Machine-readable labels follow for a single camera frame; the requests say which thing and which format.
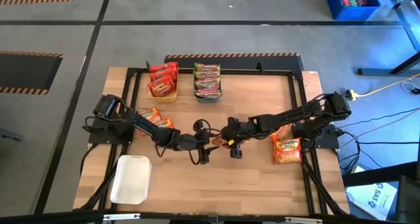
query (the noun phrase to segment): wooden table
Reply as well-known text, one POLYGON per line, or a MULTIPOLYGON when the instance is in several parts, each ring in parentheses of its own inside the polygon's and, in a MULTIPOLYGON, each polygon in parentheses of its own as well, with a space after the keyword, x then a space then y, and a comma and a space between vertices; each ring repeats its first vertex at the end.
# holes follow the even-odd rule
MULTIPOLYGON (((121 96, 126 68, 110 68, 104 94, 121 96)), ((180 74, 178 98, 158 103, 148 95, 150 81, 142 74, 136 110, 156 106, 163 118, 171 118, 182 133, 193 133, 192 124, 204 118, 221 129, 227 117, 242 121, 258 114, 277 114, 292 108, 289 85, 282 76, 222 75, 223 96, 217 104, 199 104, 192 92, 192 75, 180 74)), ((317 72, 303 72, 307 99, 322 92, 317 72)), ((220 148, 210 155, 210 163, 195 166, 187 152, 167 150, 162 158, 152 140, 135 132, 128 154, 149 157, 152 177, 148 198, 139 205, 117 206, 118 211, 156 213, 206 213, 218 215, 308 215, 300 164, 272 165, 272 143, 250 140, 242 146, 243 158, 231 159, 220 148)), ((82 206, 104 178, 110 146, 98 145, 85 160, 73 207, 82 206)), ((322 182, 333 199, 348 212, 337 156, 318 149, 322 182)), ((316 187, 312 184, 315 210, 319 212, 316 187)), ((109 194, 106 207, 110 206, 109 194)))

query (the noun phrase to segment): gray floor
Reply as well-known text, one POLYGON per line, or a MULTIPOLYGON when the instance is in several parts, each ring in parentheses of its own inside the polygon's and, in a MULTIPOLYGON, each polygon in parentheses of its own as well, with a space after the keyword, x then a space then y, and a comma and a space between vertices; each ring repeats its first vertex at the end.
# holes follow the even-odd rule
MULTIPOLYGON (((75 0, 1 7, 0 20, 96 20, 101 3, 102 0, 75 0)), ((391 1, 381 3, 381 9, 369 20, 398 21, 390 9, 391 1)), ((416 29, 419 13, 408 7, 403 12, 416 29)), ((105 19, 330 21, 331 14, 326 0, 110 0, 105 19)), ((0 140, 0 216, 32 211, 92 30, 92 26, 0 26, 0 50, 64 54, 47 96, 0 94, 0 127, 26 137, 22 143, 0 140)), ((415 49, 400 26, 103 26, 46 212, 72 208, 80 159, 88 138, 81 125, 97 103, 109 67, 144 67, 146 60, 155 64, 167 54, 252 52, 300 53, 305 70, 320 73, 325 92, 354 89, 365 93, 401 78, 357 76, 355 69, 393 68, 414 54, 415 49)), ((337 125, 409 110, 418 107, 419 102, 418 96, 397 85, 351 102, 353 114, 337 125)), ((352 126, 348 131, 358 135, 392 119, 352 126)), ((420 114, 414 114, 360 140, 418 141, 419 119, 420 114)), ((347 139, 343 136, 340 142, 347 139)), ((413 145, 364 145, 362 149, 382 166, 417 158, 417 147, 413 145)), ((339 156, 348 156, 355 150, 354 144, 347 145, 339 156)), ((364 155, 360 163, 377 168, 364 155)))

